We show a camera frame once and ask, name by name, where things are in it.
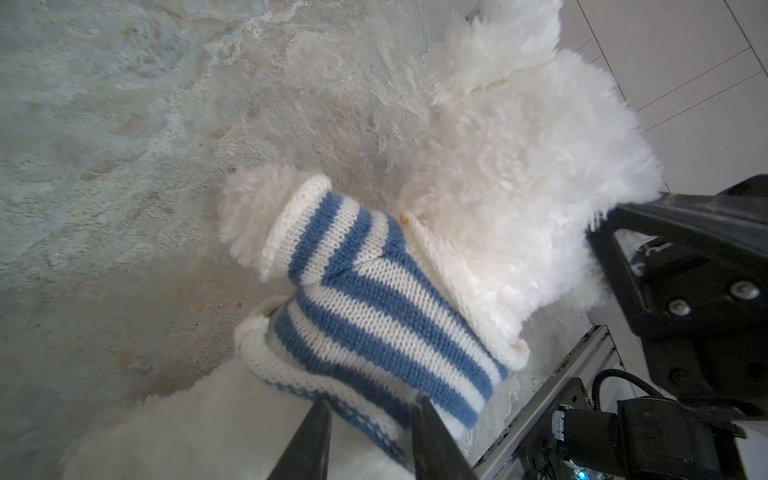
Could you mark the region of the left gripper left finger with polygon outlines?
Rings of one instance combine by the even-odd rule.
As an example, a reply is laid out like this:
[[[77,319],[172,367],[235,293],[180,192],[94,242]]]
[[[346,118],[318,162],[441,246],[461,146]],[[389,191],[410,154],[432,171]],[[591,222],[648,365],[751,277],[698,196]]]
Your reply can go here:
[[[318,398],[274,466],[268,480],[326,480],[332,409]]]

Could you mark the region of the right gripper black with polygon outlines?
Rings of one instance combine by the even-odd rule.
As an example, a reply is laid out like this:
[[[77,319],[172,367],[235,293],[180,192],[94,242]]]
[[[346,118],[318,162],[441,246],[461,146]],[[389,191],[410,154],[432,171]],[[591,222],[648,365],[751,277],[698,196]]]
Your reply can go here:
[[[619,230],[651,238],[640,273]],[[766,416],[766,175],[619,205],[588,240],[655,385],[689,407]]]

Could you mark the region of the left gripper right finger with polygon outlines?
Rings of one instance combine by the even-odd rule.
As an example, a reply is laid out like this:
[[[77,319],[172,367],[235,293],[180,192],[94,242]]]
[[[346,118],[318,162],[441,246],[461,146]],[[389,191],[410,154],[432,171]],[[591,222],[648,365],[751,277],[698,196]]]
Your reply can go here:
[[[419,396],[411,410],[412,450],[417,480],[477,480],[432,403]]]

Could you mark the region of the blue white striped sweater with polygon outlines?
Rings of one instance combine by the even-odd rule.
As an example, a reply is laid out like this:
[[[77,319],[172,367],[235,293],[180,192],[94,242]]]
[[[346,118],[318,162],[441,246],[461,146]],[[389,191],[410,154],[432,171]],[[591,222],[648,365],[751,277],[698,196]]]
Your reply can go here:
[[[460,439],[528,360],[525,341],[505,345],[450,297],[405,224],[335,192],[322,174],[232,173],[219,215],[239,264],[293,287],[236,328],[243,363],[273,388],[326,398],[404,467],[418,398]]]

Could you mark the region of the white teddy bear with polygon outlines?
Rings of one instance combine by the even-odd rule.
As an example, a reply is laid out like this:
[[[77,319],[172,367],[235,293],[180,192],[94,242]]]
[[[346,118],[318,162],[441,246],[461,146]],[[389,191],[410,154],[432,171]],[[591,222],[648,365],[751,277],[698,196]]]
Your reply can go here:
[[[450,297],[505,345],[561,298],[602,297],[586,234],[656,199],[661,168],[612,76],[558,46],[558,1],[486,1],[431,55],[430,123],[393,214]],[[66,479],[265,479],[315,400],[238,356],[75,444]],[[329,476],[409,479],[332,409]]]

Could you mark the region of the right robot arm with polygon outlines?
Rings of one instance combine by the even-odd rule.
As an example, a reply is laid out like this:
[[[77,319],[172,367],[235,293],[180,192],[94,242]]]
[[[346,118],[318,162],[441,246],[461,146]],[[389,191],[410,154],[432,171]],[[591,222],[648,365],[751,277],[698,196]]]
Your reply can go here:
[[[578,466],[624,479],[740,479],[741,421],[767,415],[767,179],[612,210],[589,242],[649,380],[552,415]]]

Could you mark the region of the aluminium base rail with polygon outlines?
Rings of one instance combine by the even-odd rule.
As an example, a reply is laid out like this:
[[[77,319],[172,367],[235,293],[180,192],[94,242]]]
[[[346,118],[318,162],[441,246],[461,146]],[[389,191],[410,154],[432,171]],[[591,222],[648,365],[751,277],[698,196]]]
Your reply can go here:
[[[594,377],[621,362],[605,326],[592,328],[566,356],[502,435],[477,461],[479,479],[587,479],[563,463],[552,434],[552,412],[590,405]]]

